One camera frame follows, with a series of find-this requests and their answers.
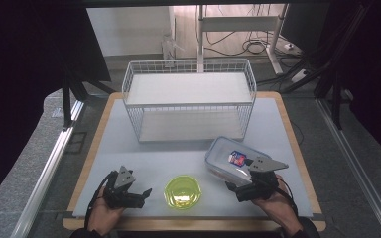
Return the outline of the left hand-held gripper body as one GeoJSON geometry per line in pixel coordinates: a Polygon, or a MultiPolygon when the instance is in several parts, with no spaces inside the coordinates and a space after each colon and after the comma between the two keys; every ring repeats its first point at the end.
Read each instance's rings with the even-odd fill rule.
{"type": "Polygon", "coordinates": [[[109,174],[108,182],[103,192],[103,198],[111,209],[142,208],[145,199],[142,194],[130,193],[128,189],[136,180],[129,177],[128,169],[121,166],[118,171],[109,174]]]}

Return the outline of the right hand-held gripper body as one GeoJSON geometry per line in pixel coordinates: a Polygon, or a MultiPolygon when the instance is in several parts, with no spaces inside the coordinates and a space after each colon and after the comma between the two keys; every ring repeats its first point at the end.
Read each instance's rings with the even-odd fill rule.
{"type": "Polygon", "coordinates": [[[272,159],[258,157],[253,161],[251,166],[248,166],[251,183],[240,186],[240,191],[236,193],[239,202],[257,198],[269,199],[273,193],[280,190],[275,171],[288,167],[287,164],[272,159]]]}

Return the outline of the clear plastic food container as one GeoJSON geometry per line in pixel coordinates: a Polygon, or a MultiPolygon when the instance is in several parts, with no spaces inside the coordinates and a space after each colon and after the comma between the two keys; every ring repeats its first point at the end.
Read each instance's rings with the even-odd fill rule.
{"type": "Polygon", "coordinates": [[[270,156],[240,142],[218,137],[205,154],[206,167],[225,181],[242,186],[251,183],[249,167],[245,159],[270,159],[270,156]]]}

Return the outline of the person's right hand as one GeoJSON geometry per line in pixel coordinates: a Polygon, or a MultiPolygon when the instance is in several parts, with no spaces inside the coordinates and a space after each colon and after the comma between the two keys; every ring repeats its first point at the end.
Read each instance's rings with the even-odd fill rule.
{"type": "Polygon", "coordinates": [[[281,194],[275,192],[269,199],[253,199],[252,203],[258,206],[271,220],[279,224],[290,238],[299,238],[304,231],[298,216],[291,203],[281,194]]]}

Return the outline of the person's left hand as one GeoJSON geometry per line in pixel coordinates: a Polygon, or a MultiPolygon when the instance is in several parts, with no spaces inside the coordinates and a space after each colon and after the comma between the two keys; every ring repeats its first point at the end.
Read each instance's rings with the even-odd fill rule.
{"type": "Polygon", "coordinates": [[[95,231],[101,236],[107,235],[113,230],[124,212],[124,208],[111,209],[103,198],[104,188],[102,188],[93,203],[89,216],[87,230],[95,231]]]}

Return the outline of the black metal stand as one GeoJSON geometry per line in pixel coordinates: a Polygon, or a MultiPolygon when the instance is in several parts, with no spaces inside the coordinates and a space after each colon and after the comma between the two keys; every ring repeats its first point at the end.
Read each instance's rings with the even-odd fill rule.
{"type": "Polygon", "coordinates": [[[108,93],[114,93],[115,90],[99,80],[93,79],[91,76],[86,75],[79,70],[70,70],[66,68],[64,70],[63,78],[63,129],[66,131],[73,125],[73,119],[71,118],[71,105],[70,94],[73,93],[74,97],[79,101],[84,101],[88,97],[88,92],[83,85],[85,82],[90,83],[92,86],[108,93]]]}
{"type": "Polygon", "coordinates": [[[296,89],[318,78],[319,82],[315,87],[314,97],[324,99],[327,94],[332,91],[330,116],[331,122],[338,130],[341,129],[341,82],[338,76],[338,69],[341,66],[343,55],[348,49],[355,32],[366,16],[368,10],[369,5],[358,2],[348,14],[348,19],[341,25],[340,29],[334,33],[337,41],[333,46],[333,50],[327,58],[327,61],[304,78],[280,90],[281,94],[292,93],[296,89]]]}

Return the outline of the white power strip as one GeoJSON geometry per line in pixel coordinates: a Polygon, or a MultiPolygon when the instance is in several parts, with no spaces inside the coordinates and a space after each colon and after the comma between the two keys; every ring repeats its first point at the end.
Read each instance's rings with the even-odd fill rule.
{"type": "Polygon", "coordinates": [[[306,69],[302,69],[292,77],[291,82],[296,83],[305,78],[308,74],[309,72],[306,69]]]}

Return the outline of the clear plastic holder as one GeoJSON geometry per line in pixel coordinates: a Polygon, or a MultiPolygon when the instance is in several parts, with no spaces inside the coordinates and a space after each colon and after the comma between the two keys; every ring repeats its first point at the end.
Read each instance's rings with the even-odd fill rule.
{"type": "Polygon", "coordinates": [[[165,68],[175,66],[176,50],[182,51],[183,48],[177,44],[171,34],[164,34],[162,40],[162,53],[165,68]]]}

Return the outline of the black curtain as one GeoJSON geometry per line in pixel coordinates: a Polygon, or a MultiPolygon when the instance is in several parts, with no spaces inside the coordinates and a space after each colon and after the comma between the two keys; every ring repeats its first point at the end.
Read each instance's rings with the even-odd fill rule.
{"type": "Polygon", "coordinates": [[[358,6],[367,12],[337,70],[341,85],[353,95],[351,111],[381,145],[381,0],[329,0],[315,63],[325,63],[335,52],[358,6]]]}
{"type": "Polygon", "coordinates": [[[0,0],[0,184],[66,79],[110,79],[87,10],[0,0]]]}

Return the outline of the aluminium floor rail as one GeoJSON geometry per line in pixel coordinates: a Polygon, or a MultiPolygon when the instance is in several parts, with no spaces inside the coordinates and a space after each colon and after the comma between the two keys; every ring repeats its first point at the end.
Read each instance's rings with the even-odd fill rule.
{"type": "Polygon", "coordinates": [[[10,238],[27,238],[64,154],[64,150],[72,135],[74,125],[78,120],[83,105],[83,102],[75,101],[69,109],[67,126],[60,127],[58,130],[58,137],[54,139],[52,150],[49,152],[46,162],[41,169],[41,173],[35,181],[35,186],[30,193],[29,199],[20,214],[10,238]]]}
{"type": "Polygon", "coordinates": [[[363,169],[344,133],[334,124],[331,118],[331,110],[326,101],[324,99],[316,99],[316,105],[381,226],[381,195],[363,169]]]}

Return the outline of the white metal desk frame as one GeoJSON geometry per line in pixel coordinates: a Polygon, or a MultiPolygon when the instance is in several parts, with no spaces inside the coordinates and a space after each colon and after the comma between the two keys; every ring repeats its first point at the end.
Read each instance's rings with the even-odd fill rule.
{"type": "Polygon", "coordinates": [[[203,59],[203,33],[206,32],[254,32],[272,31],[273,38],[266,46],[266,54],[276,75],[283,70],[277,59],[275,48],[282,30],[289,5],[285,4],[278,16],[238,16],[238,17],[204,17],[203,5],[197,6],[197,58],[203,59]]]}

